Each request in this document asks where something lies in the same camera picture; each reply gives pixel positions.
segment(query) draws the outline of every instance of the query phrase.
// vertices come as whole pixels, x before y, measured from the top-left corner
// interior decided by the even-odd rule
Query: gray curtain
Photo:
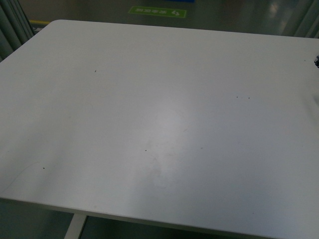
[[[0,0],[0,61],[33,36],[18,0]]]
[[[319,0],[299,0],[282,35],[319,38]]]

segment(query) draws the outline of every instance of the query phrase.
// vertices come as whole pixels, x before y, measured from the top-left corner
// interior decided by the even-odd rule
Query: table top
[[[0,198],[319,235],[317,39],[59,20],[0,64]]]

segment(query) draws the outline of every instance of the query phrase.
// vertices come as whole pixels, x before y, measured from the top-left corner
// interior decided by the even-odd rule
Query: yellow stripe
[[[36,21],[36,20],[29,20],[29,22],[34,24],[44,24],[44,25],[48,25],[50,23],[49,21]]]

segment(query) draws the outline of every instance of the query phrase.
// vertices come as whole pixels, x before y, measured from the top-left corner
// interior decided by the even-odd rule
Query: gray floor
[[[20,0],[32,20],[72,19],[280,35],[297,0]],[[128,14],[134,6],[187,10],[186,18]],[[64,238],[72,214],[0,202],[0,239]],[[231,239],[89,217],[86,238]]]
[[[88,217],[80,239],[235,239]]]
[[[73,214],[0,201],[0,239],[63,239]]]
[[[20,0],[32,20],[72,19],[280,35],[298,0]],[[128,14],[132,6],[187,10],[186,18]]]

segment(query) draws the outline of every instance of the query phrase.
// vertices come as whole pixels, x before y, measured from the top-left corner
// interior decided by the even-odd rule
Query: white metal leg
[[[74,214],[64,239],[79,239],[81,236],[86,218],[87,218],[86,215]]]

